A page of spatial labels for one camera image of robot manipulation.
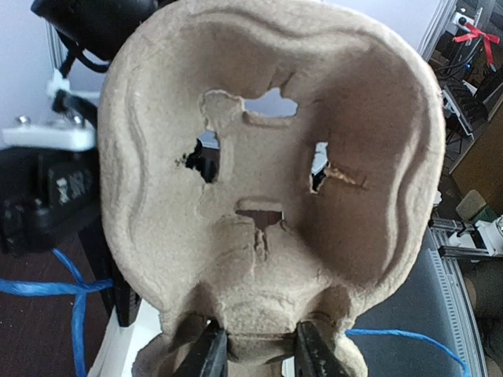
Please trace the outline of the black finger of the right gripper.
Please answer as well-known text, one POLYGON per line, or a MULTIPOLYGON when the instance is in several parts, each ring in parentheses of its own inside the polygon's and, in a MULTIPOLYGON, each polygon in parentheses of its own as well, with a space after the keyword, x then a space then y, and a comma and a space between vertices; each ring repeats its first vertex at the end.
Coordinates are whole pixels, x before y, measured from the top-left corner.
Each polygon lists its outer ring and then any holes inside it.
POLYGON ((109 314, 113 309, 116 310, 119 326, 127 328, 137 319, 141 297, 126 282, 112 257, 105 239, 99 205, 89 205, 84 214, 85 226, 78 234, 94 277, 97 280, 113 280, 113 287, 103 290, 101 298, 109 314))

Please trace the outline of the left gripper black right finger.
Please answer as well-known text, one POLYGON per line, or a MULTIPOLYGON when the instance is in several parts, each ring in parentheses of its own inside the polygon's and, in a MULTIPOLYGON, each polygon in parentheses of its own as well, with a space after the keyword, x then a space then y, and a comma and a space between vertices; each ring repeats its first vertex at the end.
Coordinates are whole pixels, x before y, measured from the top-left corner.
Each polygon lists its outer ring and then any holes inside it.
POLYGON ((296 326, 295 376, 300 377, 342 377, 346 375, 343 365, 311 322, 301 322, 296 326))

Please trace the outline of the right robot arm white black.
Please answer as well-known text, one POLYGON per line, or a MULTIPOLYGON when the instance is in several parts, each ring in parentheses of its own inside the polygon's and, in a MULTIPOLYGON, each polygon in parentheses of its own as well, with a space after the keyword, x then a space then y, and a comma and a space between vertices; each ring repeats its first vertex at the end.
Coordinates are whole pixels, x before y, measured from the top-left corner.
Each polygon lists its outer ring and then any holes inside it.
MULTIPOLYGON (((60 40, 77 60, 96 73, 108 67, 91 62, 88 50, 99 59, 110 62, 129 36, 158 9, 169 1, 34 1, 31 11, 52 24, 60 40)), ((115 286, 101 294, 108 313, 116 311, 119 326, 127 328, 138 315, 140 296, 124 280, 106 243, 101 217, 79 232, 94 276, 111 277, 115 286)))

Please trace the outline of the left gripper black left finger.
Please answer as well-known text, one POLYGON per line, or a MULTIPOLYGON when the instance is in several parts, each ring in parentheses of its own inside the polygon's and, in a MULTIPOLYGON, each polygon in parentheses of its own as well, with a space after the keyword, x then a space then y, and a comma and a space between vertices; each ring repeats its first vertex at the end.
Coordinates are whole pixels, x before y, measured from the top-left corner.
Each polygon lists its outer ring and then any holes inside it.
POLYGON ((226 331, 216 320, 210 321, 174 372, 174 377, 228 376, 227 342, 226 331))

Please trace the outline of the blue checkered paper bag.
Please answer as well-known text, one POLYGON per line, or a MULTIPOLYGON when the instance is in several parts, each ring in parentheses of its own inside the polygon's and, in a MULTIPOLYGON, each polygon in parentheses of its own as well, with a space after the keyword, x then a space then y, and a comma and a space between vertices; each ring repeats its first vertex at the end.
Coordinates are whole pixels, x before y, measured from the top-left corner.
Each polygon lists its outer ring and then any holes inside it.
MULTIPOLYGON (((72 350, 74 356, 75 374, 86 376, 85 346, 84 346, 84 326, 86 315, 87 295, 103 291, 113 287, 113 280, 97 280, 87 283, 79 269, 73 261, 58 249, 52 250, 53 255, 67 268, 73 275, 73 284, 63 282, 30 282, 20 280, 1 280, 1 292, 8 295, 22 297, 48 297, 59 295, 74 295, 75 303, 72 310, 72 350)), ((394 336, 417 341, 426 342, 443 351, 452 360, 457 362, 462 370, 463 376, 470 376, 471 372, 465 362, 442 343, 427 337, 426 335, 402 331, 398 329, 357 329, 353 328, 345 331, 348 336, 394 336)))

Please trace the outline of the brown cardboard cup carrier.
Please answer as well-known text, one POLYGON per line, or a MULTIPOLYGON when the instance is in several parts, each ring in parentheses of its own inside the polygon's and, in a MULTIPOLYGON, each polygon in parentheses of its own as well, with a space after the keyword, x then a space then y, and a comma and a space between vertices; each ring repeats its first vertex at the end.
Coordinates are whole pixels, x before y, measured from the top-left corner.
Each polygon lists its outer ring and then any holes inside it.
POLYGON ((308 320, 346 336, 417 259, 445 151, 439 85, 399 35, 316 1, 178 1, 123 44, 98 109, 101 213, 160 313, 135 376, 217 320, 232 376, 279 376, 308 320))

